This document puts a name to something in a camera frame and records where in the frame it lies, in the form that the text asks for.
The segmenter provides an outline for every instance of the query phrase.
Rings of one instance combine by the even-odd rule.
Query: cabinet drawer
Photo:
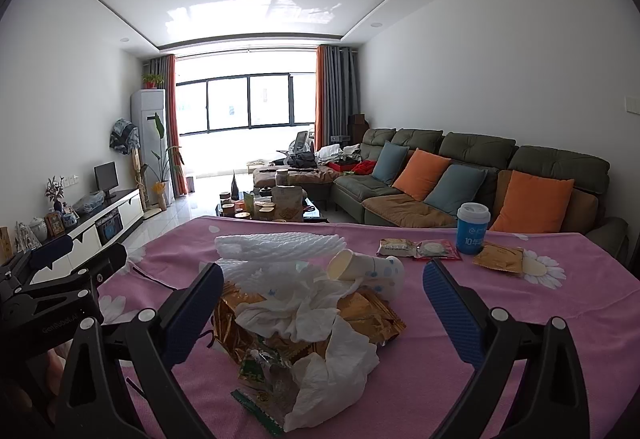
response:
[[[39,270],[39,272],[33,275],[33,280],[31,280],[31,283],[36,284],[38,282],[46,282],[47,280],[62,278],[63,276],[71,273],[73,267],[71,266],[71,262],[69,262],[68,257],[68,255],[65,255],[64,257],[56,260],[53,264],[51,264],[52,269],[45,267],[44,269]]]
[[[73,267],[78,267],[98,253],[101,247],[98,230],[95,229],[95,226],[91,226],[74,239],[74,249],[67,257]]]
[[[122,219],[122,227],[127,228],[133,221],[142,216],[142,204],[140,204],[140,196],[136,195],[128,201],[118,206],[120,218]]]

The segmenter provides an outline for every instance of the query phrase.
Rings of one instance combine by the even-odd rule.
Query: light switch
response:
[[[631,112],[632,114],[640,114],[640,98],[634,98],[633,96],[626,96],[625,109],[626,109],[626,112]]]

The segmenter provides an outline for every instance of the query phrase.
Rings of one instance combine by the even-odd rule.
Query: blue pillow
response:
[[[406,153],[409,152],[408,146],[395,145],[394,143],[385,142],[385,146],[380,152],[380,157],[373,167],[371,177],[385,184],[391,185],[398,176]]]
[[[424,203],[455,217],[460,206],[474,200],[485,177],[486,170],[482,168],[452,164]]]

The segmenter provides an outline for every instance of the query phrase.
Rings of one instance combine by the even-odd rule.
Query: red clothing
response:
[[[373,172],[375,165],[375,161],[362,161],[353,168],[352,172],[356,175],[369,175]]]

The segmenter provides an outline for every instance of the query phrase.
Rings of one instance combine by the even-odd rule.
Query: curtain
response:
[[[175,112],[175,55],[169,54],[149,61],[149,72],[159,74],[164,78],[164,105],[166,111],[166,143],[170,146],[180,146],[178,138],[178,123]],[[178,152],[169,153],[171,164],[171,183],[174,186],[174,195],[187,195],[187,181],[182,171],[182,163]]]
[[[332,136],[349,134],[349,116],[359,112],[358,55],[351,47],[321,45],[316,59],[316,150]]]

